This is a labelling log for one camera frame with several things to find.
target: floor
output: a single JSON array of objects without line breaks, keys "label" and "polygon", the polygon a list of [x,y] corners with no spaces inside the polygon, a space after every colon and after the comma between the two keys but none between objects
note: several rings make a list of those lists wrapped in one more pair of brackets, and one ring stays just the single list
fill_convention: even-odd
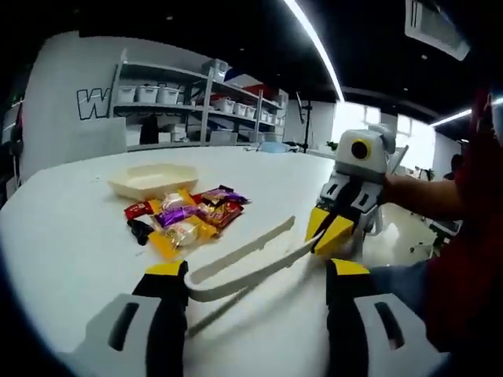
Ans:
[{"label": "floor", "polygon": [[412,265],[428,258],[427,251],[410,248],[419,242],[433,243],[435,234],[417,215],[394,204],[382,206],[383,232],[367,236],[363,244],[363,259],[368,267],[378,265]]}]

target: person's arm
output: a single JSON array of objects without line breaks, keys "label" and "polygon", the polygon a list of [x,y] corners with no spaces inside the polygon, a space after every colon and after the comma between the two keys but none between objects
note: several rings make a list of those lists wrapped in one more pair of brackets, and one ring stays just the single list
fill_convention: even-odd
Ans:
[{"label": "person's arm", "polygon": [[435,220],[460,220],[466,213],[455,181],[428,182],[388,175],[384,202]]}]

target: purple candy wrapper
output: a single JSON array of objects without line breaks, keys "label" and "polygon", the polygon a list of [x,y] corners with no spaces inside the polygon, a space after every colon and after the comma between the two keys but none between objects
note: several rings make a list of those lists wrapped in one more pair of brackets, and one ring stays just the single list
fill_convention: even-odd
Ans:
[{"label": "purple candy wrapper", "polygon": [[246,204],[248,202],[248,199],[244,196],[241,196],[234,191],[230,191],[230,189],[225,189],[225,186],[220,186],[219,188],[203,192],[201,195],[203,198],[208,199],[211,202],[216,202],[221,199],[239,204]]},{"label": "purple candy wrapper", "polygon": [[173,225],[177,222],[183,221],[190,216],[196,215],[198,217],[204,215],[203,212],[194,206],[183,206],[166,210],[162,214],[155,214],[154,218],[157,220],[162,228]]}]

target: window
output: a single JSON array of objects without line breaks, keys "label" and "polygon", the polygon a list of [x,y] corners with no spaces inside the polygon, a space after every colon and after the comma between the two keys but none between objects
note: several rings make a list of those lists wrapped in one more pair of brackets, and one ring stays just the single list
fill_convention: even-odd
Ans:
[{"label": "window", "polygon": [[337,102],[332,126],[332,141],[339,141],[346,130],[365,130],[367,123],[379,123],[380,109],[352,104],[351,102]]},{"label": "window", "polygon": [[402,165],[414,170],[431,169],[435,155],[435,130],[428,124],[398,115],[396,146],[409,146]]}]

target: snack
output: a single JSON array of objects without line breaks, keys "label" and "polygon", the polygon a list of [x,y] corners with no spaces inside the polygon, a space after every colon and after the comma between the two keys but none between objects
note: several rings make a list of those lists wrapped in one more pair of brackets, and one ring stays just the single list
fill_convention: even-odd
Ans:
[{"label": "snack", "polygon": [[160,214],[155,214],[152,217],[159,227],[164,229],[175,222],[180,222],[193,215],[203,216],[204,214],[198,207],[183,206],[172,210],[166,210]]},{"label": "snack", "polygon": [[238,217],[241,212],[243,212],[243,207],[236,201],[233,201],[233,199],[237,199],[239,197],[242,198],[240,199],[241,201],[243,199],[246,200],[243,196],[239,196],[233,192],[226,192],[226,194],[229,195],[223,195],[220,199],[218,199],[218,196],[220,195],[218,191],[221,192],[222,187],[225,188],[225,186],[220,186],[215,190],[210,190],[209,192],[212,192],[211,194],[208,194],[209,192],[203,192],[201,194],[191,196],[185,192],[182,193],[184,201],[190,205],[200,208],[204,214],[203,219],[219,231],[222,231],[234,218]]},{"label": "snack", "polygon": [[179,192],[173,192],[171,194],[165,194],[164,200],[161,203],[161,208],[163,210],[172,210],[179,208],[185,204],[183,196]]},{"label": "snack", "polygon": [[189,246],[197,240],[197,225],[180,221],[167,227],[166,236],[170,237],[174,244],[179,246]]},{"label": "snack", "polygon": [[124,214],[128,220],[138,218],[143,214],[153,214],[154,211],[149,202],[141,202],[133,204],[124,210]]},{"label": "snack", "polygon": [[164,258],[175,259],[182,256],[181,252],[187,254],[198,244],[208,242],[217,235],[214,226],[193,215],[150,233],[149,239]]},{"label": "snack", "polygon": [[243,212],[243,207],[234,202],[222,202],[218,206],[200,203],[198,207],[204,212],[205,221],[218,230],[223,230]]},{"label": "snack", "polygon": [[196,203],[201,203],[205,199],[210,201],[214,205],[217,205],[221,200],[239,204],[248,203],[248,199],[234,192],[232,188],[226,187],[224,185],[220,185],[218,188],[213,188],[212,190],[194,195],[193,199],[196,201]]}]

